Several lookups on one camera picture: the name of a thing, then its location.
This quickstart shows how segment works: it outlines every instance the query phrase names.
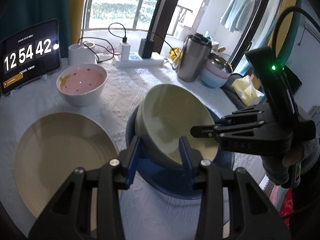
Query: white tablecloth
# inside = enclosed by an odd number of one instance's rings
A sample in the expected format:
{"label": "white tablecloth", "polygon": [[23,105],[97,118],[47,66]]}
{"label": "white tablecloth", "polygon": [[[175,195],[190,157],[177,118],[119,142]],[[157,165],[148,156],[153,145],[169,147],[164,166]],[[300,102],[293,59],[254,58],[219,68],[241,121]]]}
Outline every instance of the white tablecloth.
{"label": "white tablecloth", "polygon": [[[67,60],[62,59],[62,70],[67,64]],[[173,83],[184,87],[219,117],[236,110],[221,89],[205,87],[199,81],[180,81],[169,67],[116,69],[111,62],[103,63],[103,66],[109,78],[100,100],[92,106],[73,107],[63,100],[56,89],[60,72],[0,98],[0,201],[25,235],[28,235],[35,218],[19,195],[13,164],[21,136],[39,118],[65,111],[85,115],[99,123],[121,150],[126,148],[125,128],[130,114],[154,85]],[[235,167],[238,166],[245,167],[258,183],[262,180],[264,172],[259,157],[236,154]],[[200,200],[168,197],[137,174],[130,190],[124,191],[120,200],[126,239],[194,239],[200,203]]]}

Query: red fabric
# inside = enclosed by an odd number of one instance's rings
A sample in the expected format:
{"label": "red fabric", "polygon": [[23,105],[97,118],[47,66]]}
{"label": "red fabric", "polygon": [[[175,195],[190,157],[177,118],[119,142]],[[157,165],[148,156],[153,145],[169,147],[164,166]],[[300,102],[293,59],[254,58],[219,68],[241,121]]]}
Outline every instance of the red fabric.
{"label": "red fabric", "polygon": [[[286,215],[290,215],[293,212],[293,202],[292,202],[292,192],[289,188],[287,194],[284,197],[281,209],[280,209],[280,216],[284,217]],[[289,228],[289,220],[290,218],[284,220],[284,223]]]}

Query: yellow tissue package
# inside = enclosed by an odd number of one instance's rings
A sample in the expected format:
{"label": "yellow tissue package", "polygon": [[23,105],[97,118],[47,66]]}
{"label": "yellow tissue package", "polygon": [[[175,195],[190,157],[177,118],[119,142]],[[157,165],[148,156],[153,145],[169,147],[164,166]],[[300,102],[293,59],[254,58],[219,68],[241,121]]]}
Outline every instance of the yellow tissue package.
{"label": "yellow tissue package", "polygon": [[254,88],[249,76],[236,79],[231,86],[245,106],[254,106],[258,104],[260,98],[264,96],[263,93]]}

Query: gray sleeve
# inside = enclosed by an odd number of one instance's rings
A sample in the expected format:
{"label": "gray sleeve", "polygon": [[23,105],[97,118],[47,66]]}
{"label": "gray sleeve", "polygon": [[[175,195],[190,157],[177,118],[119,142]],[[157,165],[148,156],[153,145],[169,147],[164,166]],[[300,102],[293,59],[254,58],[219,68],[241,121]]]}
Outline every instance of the gray sleeve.
{"label": "gray sleeve", "polygon": [[[319,139],[305,141],[303,145],[303,158],[301,162],[301,174],[305,174],[315,165],[320,155]],[[282,160],[274,157],[262,156],[262,164],[267,176],[276,185],[281,185],[289,180],[288,168],[282,165]]]}

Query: metal bolt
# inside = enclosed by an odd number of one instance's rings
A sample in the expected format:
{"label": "metal bolt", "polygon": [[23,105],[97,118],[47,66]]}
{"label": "metal bolt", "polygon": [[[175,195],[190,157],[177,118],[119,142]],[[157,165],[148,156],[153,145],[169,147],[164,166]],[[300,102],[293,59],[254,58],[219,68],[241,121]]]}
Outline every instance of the metal bolt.
{"label": "metal bolt", "polygon": [[84,172],[84,169],[83,168],[76,168],[74,170],[75,174],[82,174]]}
{"label": "metal bolt", "polygon": [[211,161],[207,160],[207,159],[203,159],[203,160],[201,160],[200,164],[202,166],[209,166],[211,164]]}
{"label": "metal bolt", "polygon": [[109,162],[109,164],[111,165],[111,166],[118,166],[119,164],[120,164],[120,161],[118,160],[118,159],[112,159],[110,162]]}
{"label": "metal bolt", "polygon": [[245,174],[247,171],[245,170],[245,168],[243,168],[243,167],[239,167],[239,168],[237,168],[237,171],[239,172],[239,173],[242,173],[242,174]]}

